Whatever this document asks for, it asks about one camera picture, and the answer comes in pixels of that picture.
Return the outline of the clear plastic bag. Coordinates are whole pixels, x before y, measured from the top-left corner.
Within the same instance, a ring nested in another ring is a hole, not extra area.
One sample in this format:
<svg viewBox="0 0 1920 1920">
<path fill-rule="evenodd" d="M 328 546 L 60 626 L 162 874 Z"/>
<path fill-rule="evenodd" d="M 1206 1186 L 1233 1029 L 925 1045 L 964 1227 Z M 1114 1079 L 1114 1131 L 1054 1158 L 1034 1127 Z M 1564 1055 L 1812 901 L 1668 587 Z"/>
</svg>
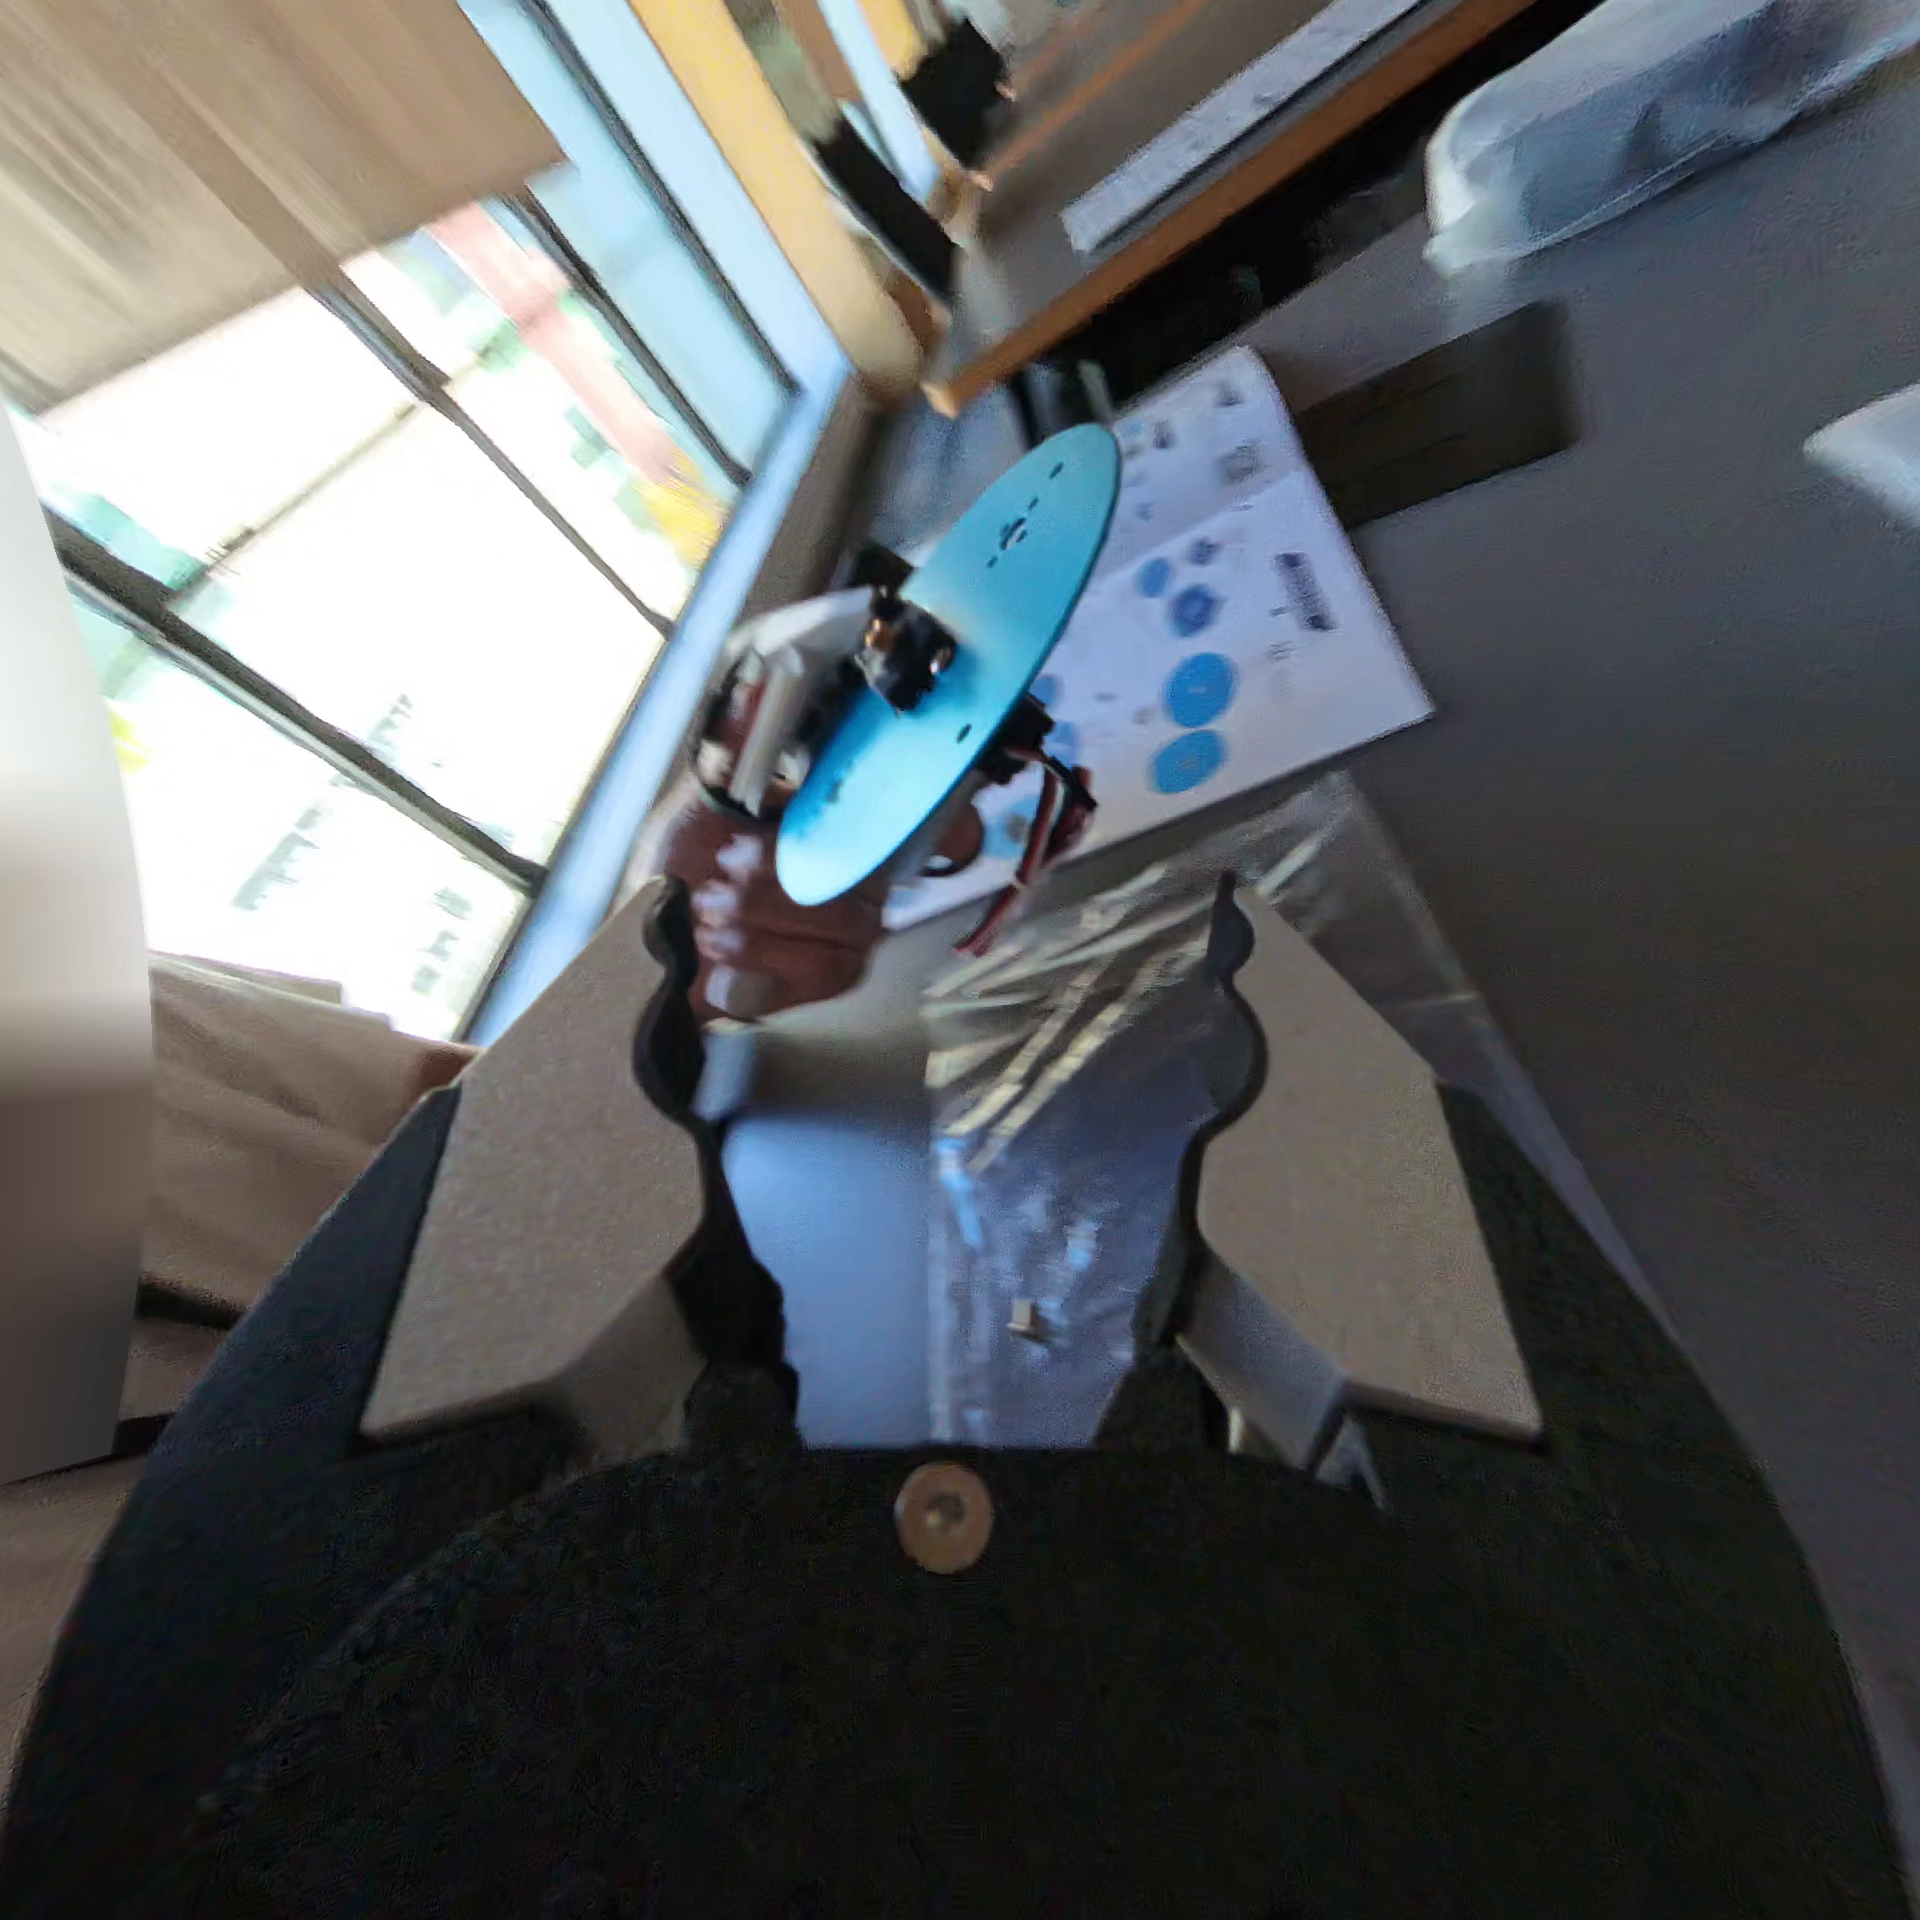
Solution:
<svg viewBox="0 0 1920 1920">
<path fill-rule="evenodd" d="M 1224 874 L 1438 1076 L 1491 1076 L 1482 1001 L 1350 777 L 1086 856 L 988 956 L 946 959 L 920 997 L 932 1438 L 1081 1447 L 1130 1368 L 1178 1158 L 1213 1108 L 1201 956 Z M 1008 1331 L 1016 1300 L 1042 1311 L 1042 1345 Z"/>
</svg>

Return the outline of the wooden top table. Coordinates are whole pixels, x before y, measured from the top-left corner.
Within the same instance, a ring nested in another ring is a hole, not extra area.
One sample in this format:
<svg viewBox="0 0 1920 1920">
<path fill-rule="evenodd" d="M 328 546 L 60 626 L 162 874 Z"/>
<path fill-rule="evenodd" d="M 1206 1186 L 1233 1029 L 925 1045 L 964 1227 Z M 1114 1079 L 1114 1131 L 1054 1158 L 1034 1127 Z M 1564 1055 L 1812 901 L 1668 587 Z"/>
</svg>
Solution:
<svg viewBox="0 0 1920 1920">
<path fill-rule="evenodd" d="M 946 417 L 1031 366 L 1117 362 L 1117 390 L 1296 290 L 1333 203 L 1370 189 L 1473 82 L 1533 53 L 1551 4 L 1412 4 L 1186 180 L 1078 250 L 1069 210 L 1289 38 L 1299 4 L 1133 9 L 1136 39 L 1008 131 L 922 371 Z"/>
</svg>

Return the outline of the white instruction sheet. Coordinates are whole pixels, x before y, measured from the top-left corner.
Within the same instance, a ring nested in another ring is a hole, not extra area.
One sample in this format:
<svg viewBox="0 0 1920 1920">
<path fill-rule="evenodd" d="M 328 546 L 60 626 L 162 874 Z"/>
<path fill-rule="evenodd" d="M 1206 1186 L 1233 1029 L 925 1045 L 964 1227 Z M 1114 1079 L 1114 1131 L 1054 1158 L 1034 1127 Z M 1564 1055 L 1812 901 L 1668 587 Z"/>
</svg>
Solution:
<svg viewBox="0 0 1920 1920">
<path fill-rule="evenodd" d="M 1034 695 L 1097 802 L 1073 855 L 1420 723 L 1430 695 L 1255 348 L 1114 425 L 1108 539 Z"/>
</svg>

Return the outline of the dark grey desk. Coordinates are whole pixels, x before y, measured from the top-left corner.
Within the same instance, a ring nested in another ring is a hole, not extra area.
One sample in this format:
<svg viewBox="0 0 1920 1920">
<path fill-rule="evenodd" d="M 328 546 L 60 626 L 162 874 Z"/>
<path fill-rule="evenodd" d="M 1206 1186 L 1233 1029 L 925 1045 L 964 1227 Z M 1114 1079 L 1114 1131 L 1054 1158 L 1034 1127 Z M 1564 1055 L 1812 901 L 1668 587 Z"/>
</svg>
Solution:
<svg viewBox="0 0 1920 1920">
<path fill-rule="evenodd" d="M 1242 327 L 1302 410 L 1544 299 L 1569 450 L 1360 530 L 1440 703 L 1353 777 L 1853 1654 L 1917 1871 L 1917 54 L 1512 274 L 1414 214 Z"/>
</svg>

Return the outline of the white foam sheet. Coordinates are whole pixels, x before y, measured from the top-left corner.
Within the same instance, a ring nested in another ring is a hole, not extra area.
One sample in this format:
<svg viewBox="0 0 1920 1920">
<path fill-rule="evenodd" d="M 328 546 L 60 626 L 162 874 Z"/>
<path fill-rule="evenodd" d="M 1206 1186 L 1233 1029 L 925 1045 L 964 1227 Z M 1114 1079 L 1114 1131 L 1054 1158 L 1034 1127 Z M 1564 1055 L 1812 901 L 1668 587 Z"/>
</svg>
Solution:
<svg viewBox="0 0 1920 1920">
<path fill-rule="evenodd" d="M 1808 461 L 1917 530 L 1917 383 L 1886 394 L 1805 439 Z"/>
</svg>

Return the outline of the white plastic bag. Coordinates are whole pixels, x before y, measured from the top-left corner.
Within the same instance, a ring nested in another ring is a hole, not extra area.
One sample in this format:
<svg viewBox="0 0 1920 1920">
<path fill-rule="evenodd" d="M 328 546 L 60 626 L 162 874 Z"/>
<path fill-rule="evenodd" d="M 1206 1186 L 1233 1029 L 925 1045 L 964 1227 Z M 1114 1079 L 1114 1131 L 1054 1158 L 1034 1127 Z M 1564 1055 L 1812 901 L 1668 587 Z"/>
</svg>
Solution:
<svg viewBox="0 0 1920 1920">
<path fill-rule="evenodd" d="M 1515 265 L 1913 48 L 1917 4 L 1601 4 L 1440 119 L 1425 257 L 1443 274 Z"/>
</svg>

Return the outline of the black flat metal plate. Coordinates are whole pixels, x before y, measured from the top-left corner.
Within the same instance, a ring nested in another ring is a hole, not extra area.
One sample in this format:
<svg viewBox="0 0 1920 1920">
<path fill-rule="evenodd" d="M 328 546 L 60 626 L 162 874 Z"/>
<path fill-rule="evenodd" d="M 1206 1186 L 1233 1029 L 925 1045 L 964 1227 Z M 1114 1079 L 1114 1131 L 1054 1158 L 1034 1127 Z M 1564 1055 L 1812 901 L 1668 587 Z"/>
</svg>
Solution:
<svg viewBox="0 0 1920 1920">
<path fill-rule="evenodd" d="M 1308 463 L 1348 531 L 1555 458 L 1578 429 L 1557 299 L 1530 299 L 1296 414 Z"/>
</svg>

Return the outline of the beige window blinds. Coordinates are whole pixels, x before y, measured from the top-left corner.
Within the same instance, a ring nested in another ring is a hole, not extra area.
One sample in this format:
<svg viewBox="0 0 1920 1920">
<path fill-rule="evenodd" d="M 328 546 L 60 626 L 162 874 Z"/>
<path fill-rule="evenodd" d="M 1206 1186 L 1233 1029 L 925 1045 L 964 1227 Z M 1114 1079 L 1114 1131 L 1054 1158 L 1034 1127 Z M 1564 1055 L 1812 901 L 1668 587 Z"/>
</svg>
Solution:
<svg viewBox="0 0 1920 1920">
<path fill-rule="evenodd" d="M 457 4 L 3 4 L 31 413 L 563 163 Z"/>
</svg>

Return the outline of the large glass window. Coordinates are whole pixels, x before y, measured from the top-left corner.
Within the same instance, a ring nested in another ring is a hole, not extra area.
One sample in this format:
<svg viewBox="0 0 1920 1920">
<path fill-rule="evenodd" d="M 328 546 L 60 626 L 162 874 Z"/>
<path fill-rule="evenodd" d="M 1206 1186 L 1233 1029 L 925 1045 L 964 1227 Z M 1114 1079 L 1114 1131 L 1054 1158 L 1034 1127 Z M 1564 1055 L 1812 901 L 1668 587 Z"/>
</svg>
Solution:
<svg viewBox="0 0 1920 1920">
<path fill-rule="evenodd" d="M 148 946 L 493 1032 L 614 897 L 849 362 L 633 4 L 457 4 L 563 163 L 3 394 Z"/>
</svg>

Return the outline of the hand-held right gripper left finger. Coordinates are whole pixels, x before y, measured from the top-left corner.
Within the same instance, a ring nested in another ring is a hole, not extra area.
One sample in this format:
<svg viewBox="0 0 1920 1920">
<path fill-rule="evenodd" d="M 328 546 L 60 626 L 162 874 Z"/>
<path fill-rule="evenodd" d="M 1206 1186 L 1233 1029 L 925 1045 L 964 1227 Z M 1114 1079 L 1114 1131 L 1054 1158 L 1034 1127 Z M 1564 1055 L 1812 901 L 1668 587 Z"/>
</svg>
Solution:
<svg viewBox="0 0 1920 1920">
<path fill-rule="evenodd" d="M 782 1293 L 695 1112 L 686 888 L 657 876 L 457 1076 L 361 1435 L 540 1411 L 672 1449 L 715 1368 L 796 1395 Z"/>
</svg>

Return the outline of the person's left hand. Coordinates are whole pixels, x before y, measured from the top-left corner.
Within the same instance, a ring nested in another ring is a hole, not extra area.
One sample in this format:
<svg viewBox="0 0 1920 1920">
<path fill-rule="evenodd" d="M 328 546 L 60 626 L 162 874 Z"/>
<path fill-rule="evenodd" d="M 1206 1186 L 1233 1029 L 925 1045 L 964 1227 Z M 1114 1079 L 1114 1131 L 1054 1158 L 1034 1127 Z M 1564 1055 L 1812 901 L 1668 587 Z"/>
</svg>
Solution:
<svg viewBox="0 0 1920 1920">
<path fill-rule="evenodd" d="M 686 886 L 700 955 L 686 997 L 704 1024 L 846 997 L 881 940 L 881 880 L 806 908 L 782 891 L 774 852 L 772 822 L 718 809 L 695 782 L 658 816 L 654 856 Z"/>
</svg>

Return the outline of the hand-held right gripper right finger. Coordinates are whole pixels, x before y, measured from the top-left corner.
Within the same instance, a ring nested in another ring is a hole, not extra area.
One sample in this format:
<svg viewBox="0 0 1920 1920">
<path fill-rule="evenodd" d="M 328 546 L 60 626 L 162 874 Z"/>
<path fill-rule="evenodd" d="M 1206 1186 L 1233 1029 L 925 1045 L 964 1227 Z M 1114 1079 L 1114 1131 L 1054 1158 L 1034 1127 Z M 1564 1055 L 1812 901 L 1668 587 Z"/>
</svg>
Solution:
<svg viewBox="0 0 1920 1920">
<path fill-rule="evenodd" d="M 1426 1061 L 1234 876 L 1213 888 L 1201 977 L 1213 1108 L 1173 1182 L 1155 1348 L 1290 1469 L 1370 1411 L 1542 1441 Z"/>
</svg>

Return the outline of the paper sheet on far table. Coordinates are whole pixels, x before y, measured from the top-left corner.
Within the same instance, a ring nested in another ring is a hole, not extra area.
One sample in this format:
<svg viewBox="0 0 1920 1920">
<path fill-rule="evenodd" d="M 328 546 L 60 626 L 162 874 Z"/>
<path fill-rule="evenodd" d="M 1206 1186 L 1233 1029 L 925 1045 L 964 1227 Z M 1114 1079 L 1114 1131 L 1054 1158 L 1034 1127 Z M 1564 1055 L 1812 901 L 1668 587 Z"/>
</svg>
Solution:
<svg viewBox="0 0 1920 1920">
<path fill-rule="evenodd" d="M 1327 4 L 1312 12 L 1064 203 L 1058 222 L 1071 250 L 1084 259 L 1102 250 L 1245 133 L 1260 131 L 1414 9 L 1420 4 Z"/>
</svg>

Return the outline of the blue round metal plate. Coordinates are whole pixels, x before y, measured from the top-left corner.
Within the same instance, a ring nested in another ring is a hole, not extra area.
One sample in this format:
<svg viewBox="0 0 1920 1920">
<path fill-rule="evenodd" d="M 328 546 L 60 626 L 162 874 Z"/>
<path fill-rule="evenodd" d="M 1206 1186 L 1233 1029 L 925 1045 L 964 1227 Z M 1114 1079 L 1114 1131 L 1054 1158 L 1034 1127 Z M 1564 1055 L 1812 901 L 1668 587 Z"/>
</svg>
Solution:
<svg viewBox="0 0 1920 1920">
<path fill-rule="evenodd" d="M 1117 502 L 1106 425 L 1054 432 L 1005 468 L 916 562 L 902 598 L 939 615 L 956 659 L 899 714 L 867 684 L 817 750 L 777 832 L 777 876 L 802 903 L 890 876 L 934 841 L 999 759 L 1092 575 Z"/>
</svg>

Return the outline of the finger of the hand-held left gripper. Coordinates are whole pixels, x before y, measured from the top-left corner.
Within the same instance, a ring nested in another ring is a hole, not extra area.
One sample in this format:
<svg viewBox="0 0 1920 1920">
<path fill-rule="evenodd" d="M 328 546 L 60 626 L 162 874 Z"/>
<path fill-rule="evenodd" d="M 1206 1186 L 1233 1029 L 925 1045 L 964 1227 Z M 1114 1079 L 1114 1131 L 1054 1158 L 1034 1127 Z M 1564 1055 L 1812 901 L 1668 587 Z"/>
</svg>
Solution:
<svg viewBox="0 0 1920 1920">
<path fill-rule="evenodd" d="M 853 657 L 869 623 L 873 587 L 840 587 L 764 611 L 746 623 L 746 676 L 767 676 L 782 657 Z"/>
</svg>

